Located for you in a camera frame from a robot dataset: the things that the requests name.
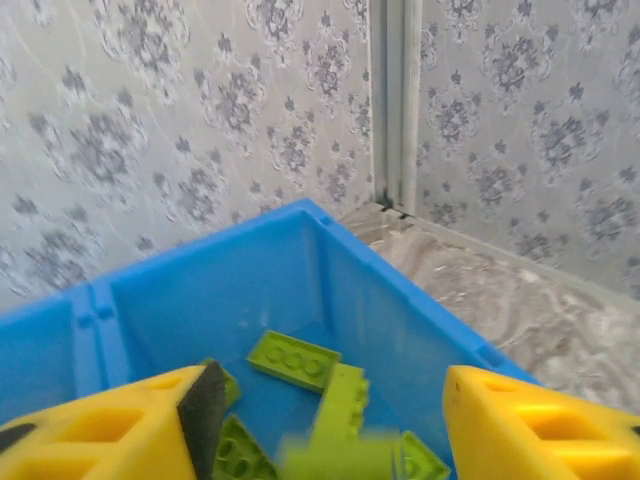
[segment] baseboard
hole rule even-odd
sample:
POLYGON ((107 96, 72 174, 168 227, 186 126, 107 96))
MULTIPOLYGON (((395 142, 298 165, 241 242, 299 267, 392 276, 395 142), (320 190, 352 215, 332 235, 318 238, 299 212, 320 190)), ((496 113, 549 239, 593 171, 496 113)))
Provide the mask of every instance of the baseboard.
POLYGON ((542 277, 548 278, 554 282, 564 284, 582 294, 591 296, 603 304, 612 304, 633 314, 640 315, 640 302, 631 297, 628 297, 621 293, 613 292, 599 285, 587 282, 575 275, 557 270, 553 267, 535 263, 527 258, 520 257, 519 255, 495 247, 488 243, 481 242, 480 240, 477 240, 463 233, 455 232, 441 225, 429 222, 428 220, 414 217, 412 215, 408 215, 406 213, 384 207, 383 205, 376 204, 376 206, 381 212, 384 212, 386 215, 390 215, 392 217, 404 220, 412 225, 416 225, 427 232, 437 235, 439 238, 448 243, 451 243, 452 245, 467 248, 483 255, 489 255, 498 260, 503 260, 511 265, 515 265, 519 268, 530 270, 542 277))

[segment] blue plastic bin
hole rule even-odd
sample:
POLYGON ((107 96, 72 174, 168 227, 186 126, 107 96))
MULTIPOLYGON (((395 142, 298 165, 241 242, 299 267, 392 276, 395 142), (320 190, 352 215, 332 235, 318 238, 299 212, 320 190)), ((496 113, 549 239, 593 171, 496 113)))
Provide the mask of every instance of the blue plastic bin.
POLYGON ((371 381, 369 426, 415 431, 453 466, 441 395, 449 365, 536 383, 309 200, 0 318, 0 424, 167 370, 219 360, 234 411, 273 455, 319 396, 254 371, 272 329, 340 350, 371 381))

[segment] marble floor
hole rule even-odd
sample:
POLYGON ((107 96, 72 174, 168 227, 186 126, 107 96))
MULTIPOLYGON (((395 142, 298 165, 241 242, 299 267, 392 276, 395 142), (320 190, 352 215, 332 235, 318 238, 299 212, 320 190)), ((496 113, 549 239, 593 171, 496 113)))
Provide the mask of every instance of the marble floor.
POLYGON ((640 414, 640 315, 371 204, 342 223, 551 388, 640 414))

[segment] wall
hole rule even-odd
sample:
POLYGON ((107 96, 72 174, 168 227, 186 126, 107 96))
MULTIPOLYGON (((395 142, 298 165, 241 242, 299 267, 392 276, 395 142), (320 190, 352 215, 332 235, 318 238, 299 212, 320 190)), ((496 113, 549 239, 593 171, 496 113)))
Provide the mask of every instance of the wall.
POLYGON ((367 201, 366 0, 0 3, 0 310, 310 196, 367 201))
POLYGON ((421 217, 640 299, 640 3, 425 0, 421 217))

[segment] green lego brick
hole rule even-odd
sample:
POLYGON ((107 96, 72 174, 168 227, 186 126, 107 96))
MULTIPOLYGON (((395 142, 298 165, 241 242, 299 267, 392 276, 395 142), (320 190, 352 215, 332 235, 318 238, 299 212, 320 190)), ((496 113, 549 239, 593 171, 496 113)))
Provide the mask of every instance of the green lego brick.
POLYGON ((364 370, 336 364, 313 422, 312 440, 356 438, 368 403, 369 382, 364 378, 364 370))
MULTIPOLYGON (((213 358, 205 358, 200 363, 202 365, 207 365, 211 362, 213 362, 213 358)), ((224 375, 225 408, 229 410, 229 408, 231 408, 231 405, 236 403, 242 396, 242 392, 240 390, 238 382, 233 377, 233 375, 227 372, 224 368, 222 369, 222 374, 224 375)))
POLYGON ((229 416, 220 430, 213 477, 237 480, 279 478, 269 457, 235 415, 229 416))
POLYGON ((340 354, 269 330, 247 359, 254 368, 322 393, 340 354))
POLYGON ((402 434, 405 471, 409 480, 447 480, 451 469, 445 465, 418 436, 407 431, 402 434))
POLYGON ((404 480, 400 437, 362 435, 341 442, 325 437, 308 444, 285 439, 281 445, 282 480, 404 480))

